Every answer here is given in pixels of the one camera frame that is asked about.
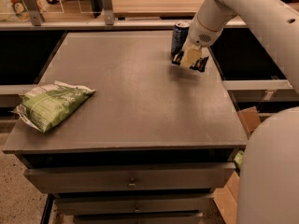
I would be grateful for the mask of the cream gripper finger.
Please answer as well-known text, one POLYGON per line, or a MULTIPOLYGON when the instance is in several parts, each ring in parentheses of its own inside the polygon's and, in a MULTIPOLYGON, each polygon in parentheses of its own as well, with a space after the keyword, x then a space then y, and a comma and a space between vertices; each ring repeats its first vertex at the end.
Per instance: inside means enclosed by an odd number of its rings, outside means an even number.
POLYGON ((183 56, 180 65, 187 68, 199 60, 202 55, 202 47, 200 45, 193 44, 189 39, 185 41, 182 51, 183 56))

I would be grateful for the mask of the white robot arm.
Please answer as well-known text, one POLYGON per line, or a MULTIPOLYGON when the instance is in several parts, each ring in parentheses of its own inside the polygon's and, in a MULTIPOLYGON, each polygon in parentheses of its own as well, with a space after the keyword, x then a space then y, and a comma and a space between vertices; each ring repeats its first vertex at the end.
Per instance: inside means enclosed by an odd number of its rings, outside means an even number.
MULTIPOLYGON (((191 67, 201 49, 240 17, 283 74, 248 80, 260 90, 299 89, 298 11, 281 0, 205 0, 195 13, 181 64, 191 67)), ((239 177, 236 224, 299 224, 299 107, 262 122, 246 144, 239 177)))

